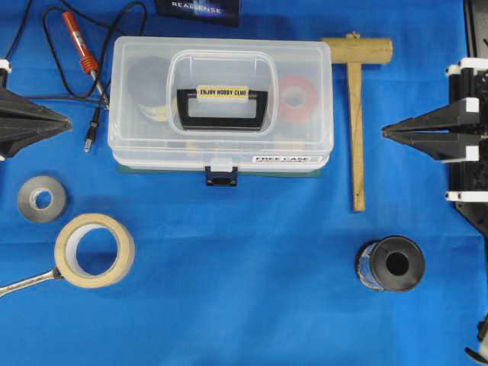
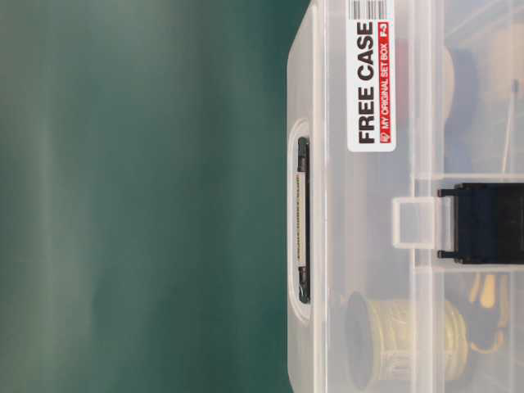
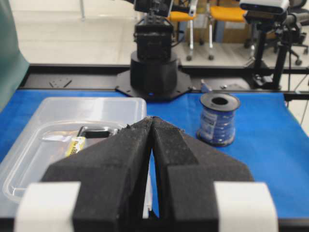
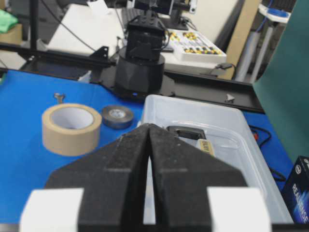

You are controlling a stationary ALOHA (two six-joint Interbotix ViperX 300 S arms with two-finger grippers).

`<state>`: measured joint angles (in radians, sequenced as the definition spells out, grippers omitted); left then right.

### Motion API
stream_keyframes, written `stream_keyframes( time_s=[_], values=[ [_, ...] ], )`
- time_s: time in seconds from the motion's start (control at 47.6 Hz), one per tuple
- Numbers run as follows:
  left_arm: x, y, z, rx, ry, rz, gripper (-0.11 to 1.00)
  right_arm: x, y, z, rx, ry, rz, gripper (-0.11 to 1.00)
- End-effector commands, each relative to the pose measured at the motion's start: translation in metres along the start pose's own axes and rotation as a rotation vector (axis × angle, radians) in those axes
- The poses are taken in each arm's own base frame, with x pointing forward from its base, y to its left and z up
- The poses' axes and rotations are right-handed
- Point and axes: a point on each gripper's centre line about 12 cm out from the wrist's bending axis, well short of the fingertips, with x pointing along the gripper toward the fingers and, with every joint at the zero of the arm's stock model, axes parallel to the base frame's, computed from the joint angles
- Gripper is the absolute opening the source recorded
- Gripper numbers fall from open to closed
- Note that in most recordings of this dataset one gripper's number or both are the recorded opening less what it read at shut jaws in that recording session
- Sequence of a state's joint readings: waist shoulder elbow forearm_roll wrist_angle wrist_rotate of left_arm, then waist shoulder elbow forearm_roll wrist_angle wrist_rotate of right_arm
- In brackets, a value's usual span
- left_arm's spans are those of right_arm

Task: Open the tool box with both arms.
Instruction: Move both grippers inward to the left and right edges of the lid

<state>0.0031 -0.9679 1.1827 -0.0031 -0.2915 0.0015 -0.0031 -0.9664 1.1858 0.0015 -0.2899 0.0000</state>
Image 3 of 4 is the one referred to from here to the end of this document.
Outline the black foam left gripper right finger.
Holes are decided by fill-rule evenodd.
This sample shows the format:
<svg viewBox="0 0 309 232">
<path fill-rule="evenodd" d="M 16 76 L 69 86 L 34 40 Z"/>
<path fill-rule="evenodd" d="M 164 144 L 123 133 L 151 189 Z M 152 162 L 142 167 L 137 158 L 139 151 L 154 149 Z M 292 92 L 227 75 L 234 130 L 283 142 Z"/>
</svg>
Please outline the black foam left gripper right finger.
<svg viewBox="0 0 309 232">
<path fill-rule="evenodd" d="M 156 116 L 151 139 L 163 231 L 277 231 L 268 187 L 246 164 Z"/>
</svg>

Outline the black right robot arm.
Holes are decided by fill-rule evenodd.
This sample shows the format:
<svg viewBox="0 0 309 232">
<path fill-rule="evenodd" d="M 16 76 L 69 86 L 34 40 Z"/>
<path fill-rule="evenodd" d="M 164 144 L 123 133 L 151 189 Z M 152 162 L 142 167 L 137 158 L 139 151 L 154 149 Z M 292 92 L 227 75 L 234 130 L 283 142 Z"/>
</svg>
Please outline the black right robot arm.
<svg viewBox="0 0 309 232">
<path fill-rule="evenodd" d="M 135 26 L 137 50 L 130 69 L 118 76 L 133 88 L 132 95 L 169 100 L 190 78 L 178 70 L 172 52 L 172 11 L 195 14 L 170 0 L 135 0 L 146 16 Z M 243 162 L 152 117 L 159 215 L 164 232 L 276 232 L 277 212 L 268 187 L 256 182 Z"/>
</svg>

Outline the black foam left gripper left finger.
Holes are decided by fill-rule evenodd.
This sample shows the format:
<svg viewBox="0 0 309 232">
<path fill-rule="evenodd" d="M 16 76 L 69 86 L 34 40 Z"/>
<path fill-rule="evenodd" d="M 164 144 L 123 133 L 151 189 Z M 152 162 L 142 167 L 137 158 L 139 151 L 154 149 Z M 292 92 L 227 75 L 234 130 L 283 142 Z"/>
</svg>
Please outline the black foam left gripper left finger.
<svg viewBox="0 0 309 232">
<path fill-rule="evenodd" d="M 141 219 L 150 156 L 147 117 L 51 164 L 27 188 L 16 232 L 121 232 Z"/>
</svg>

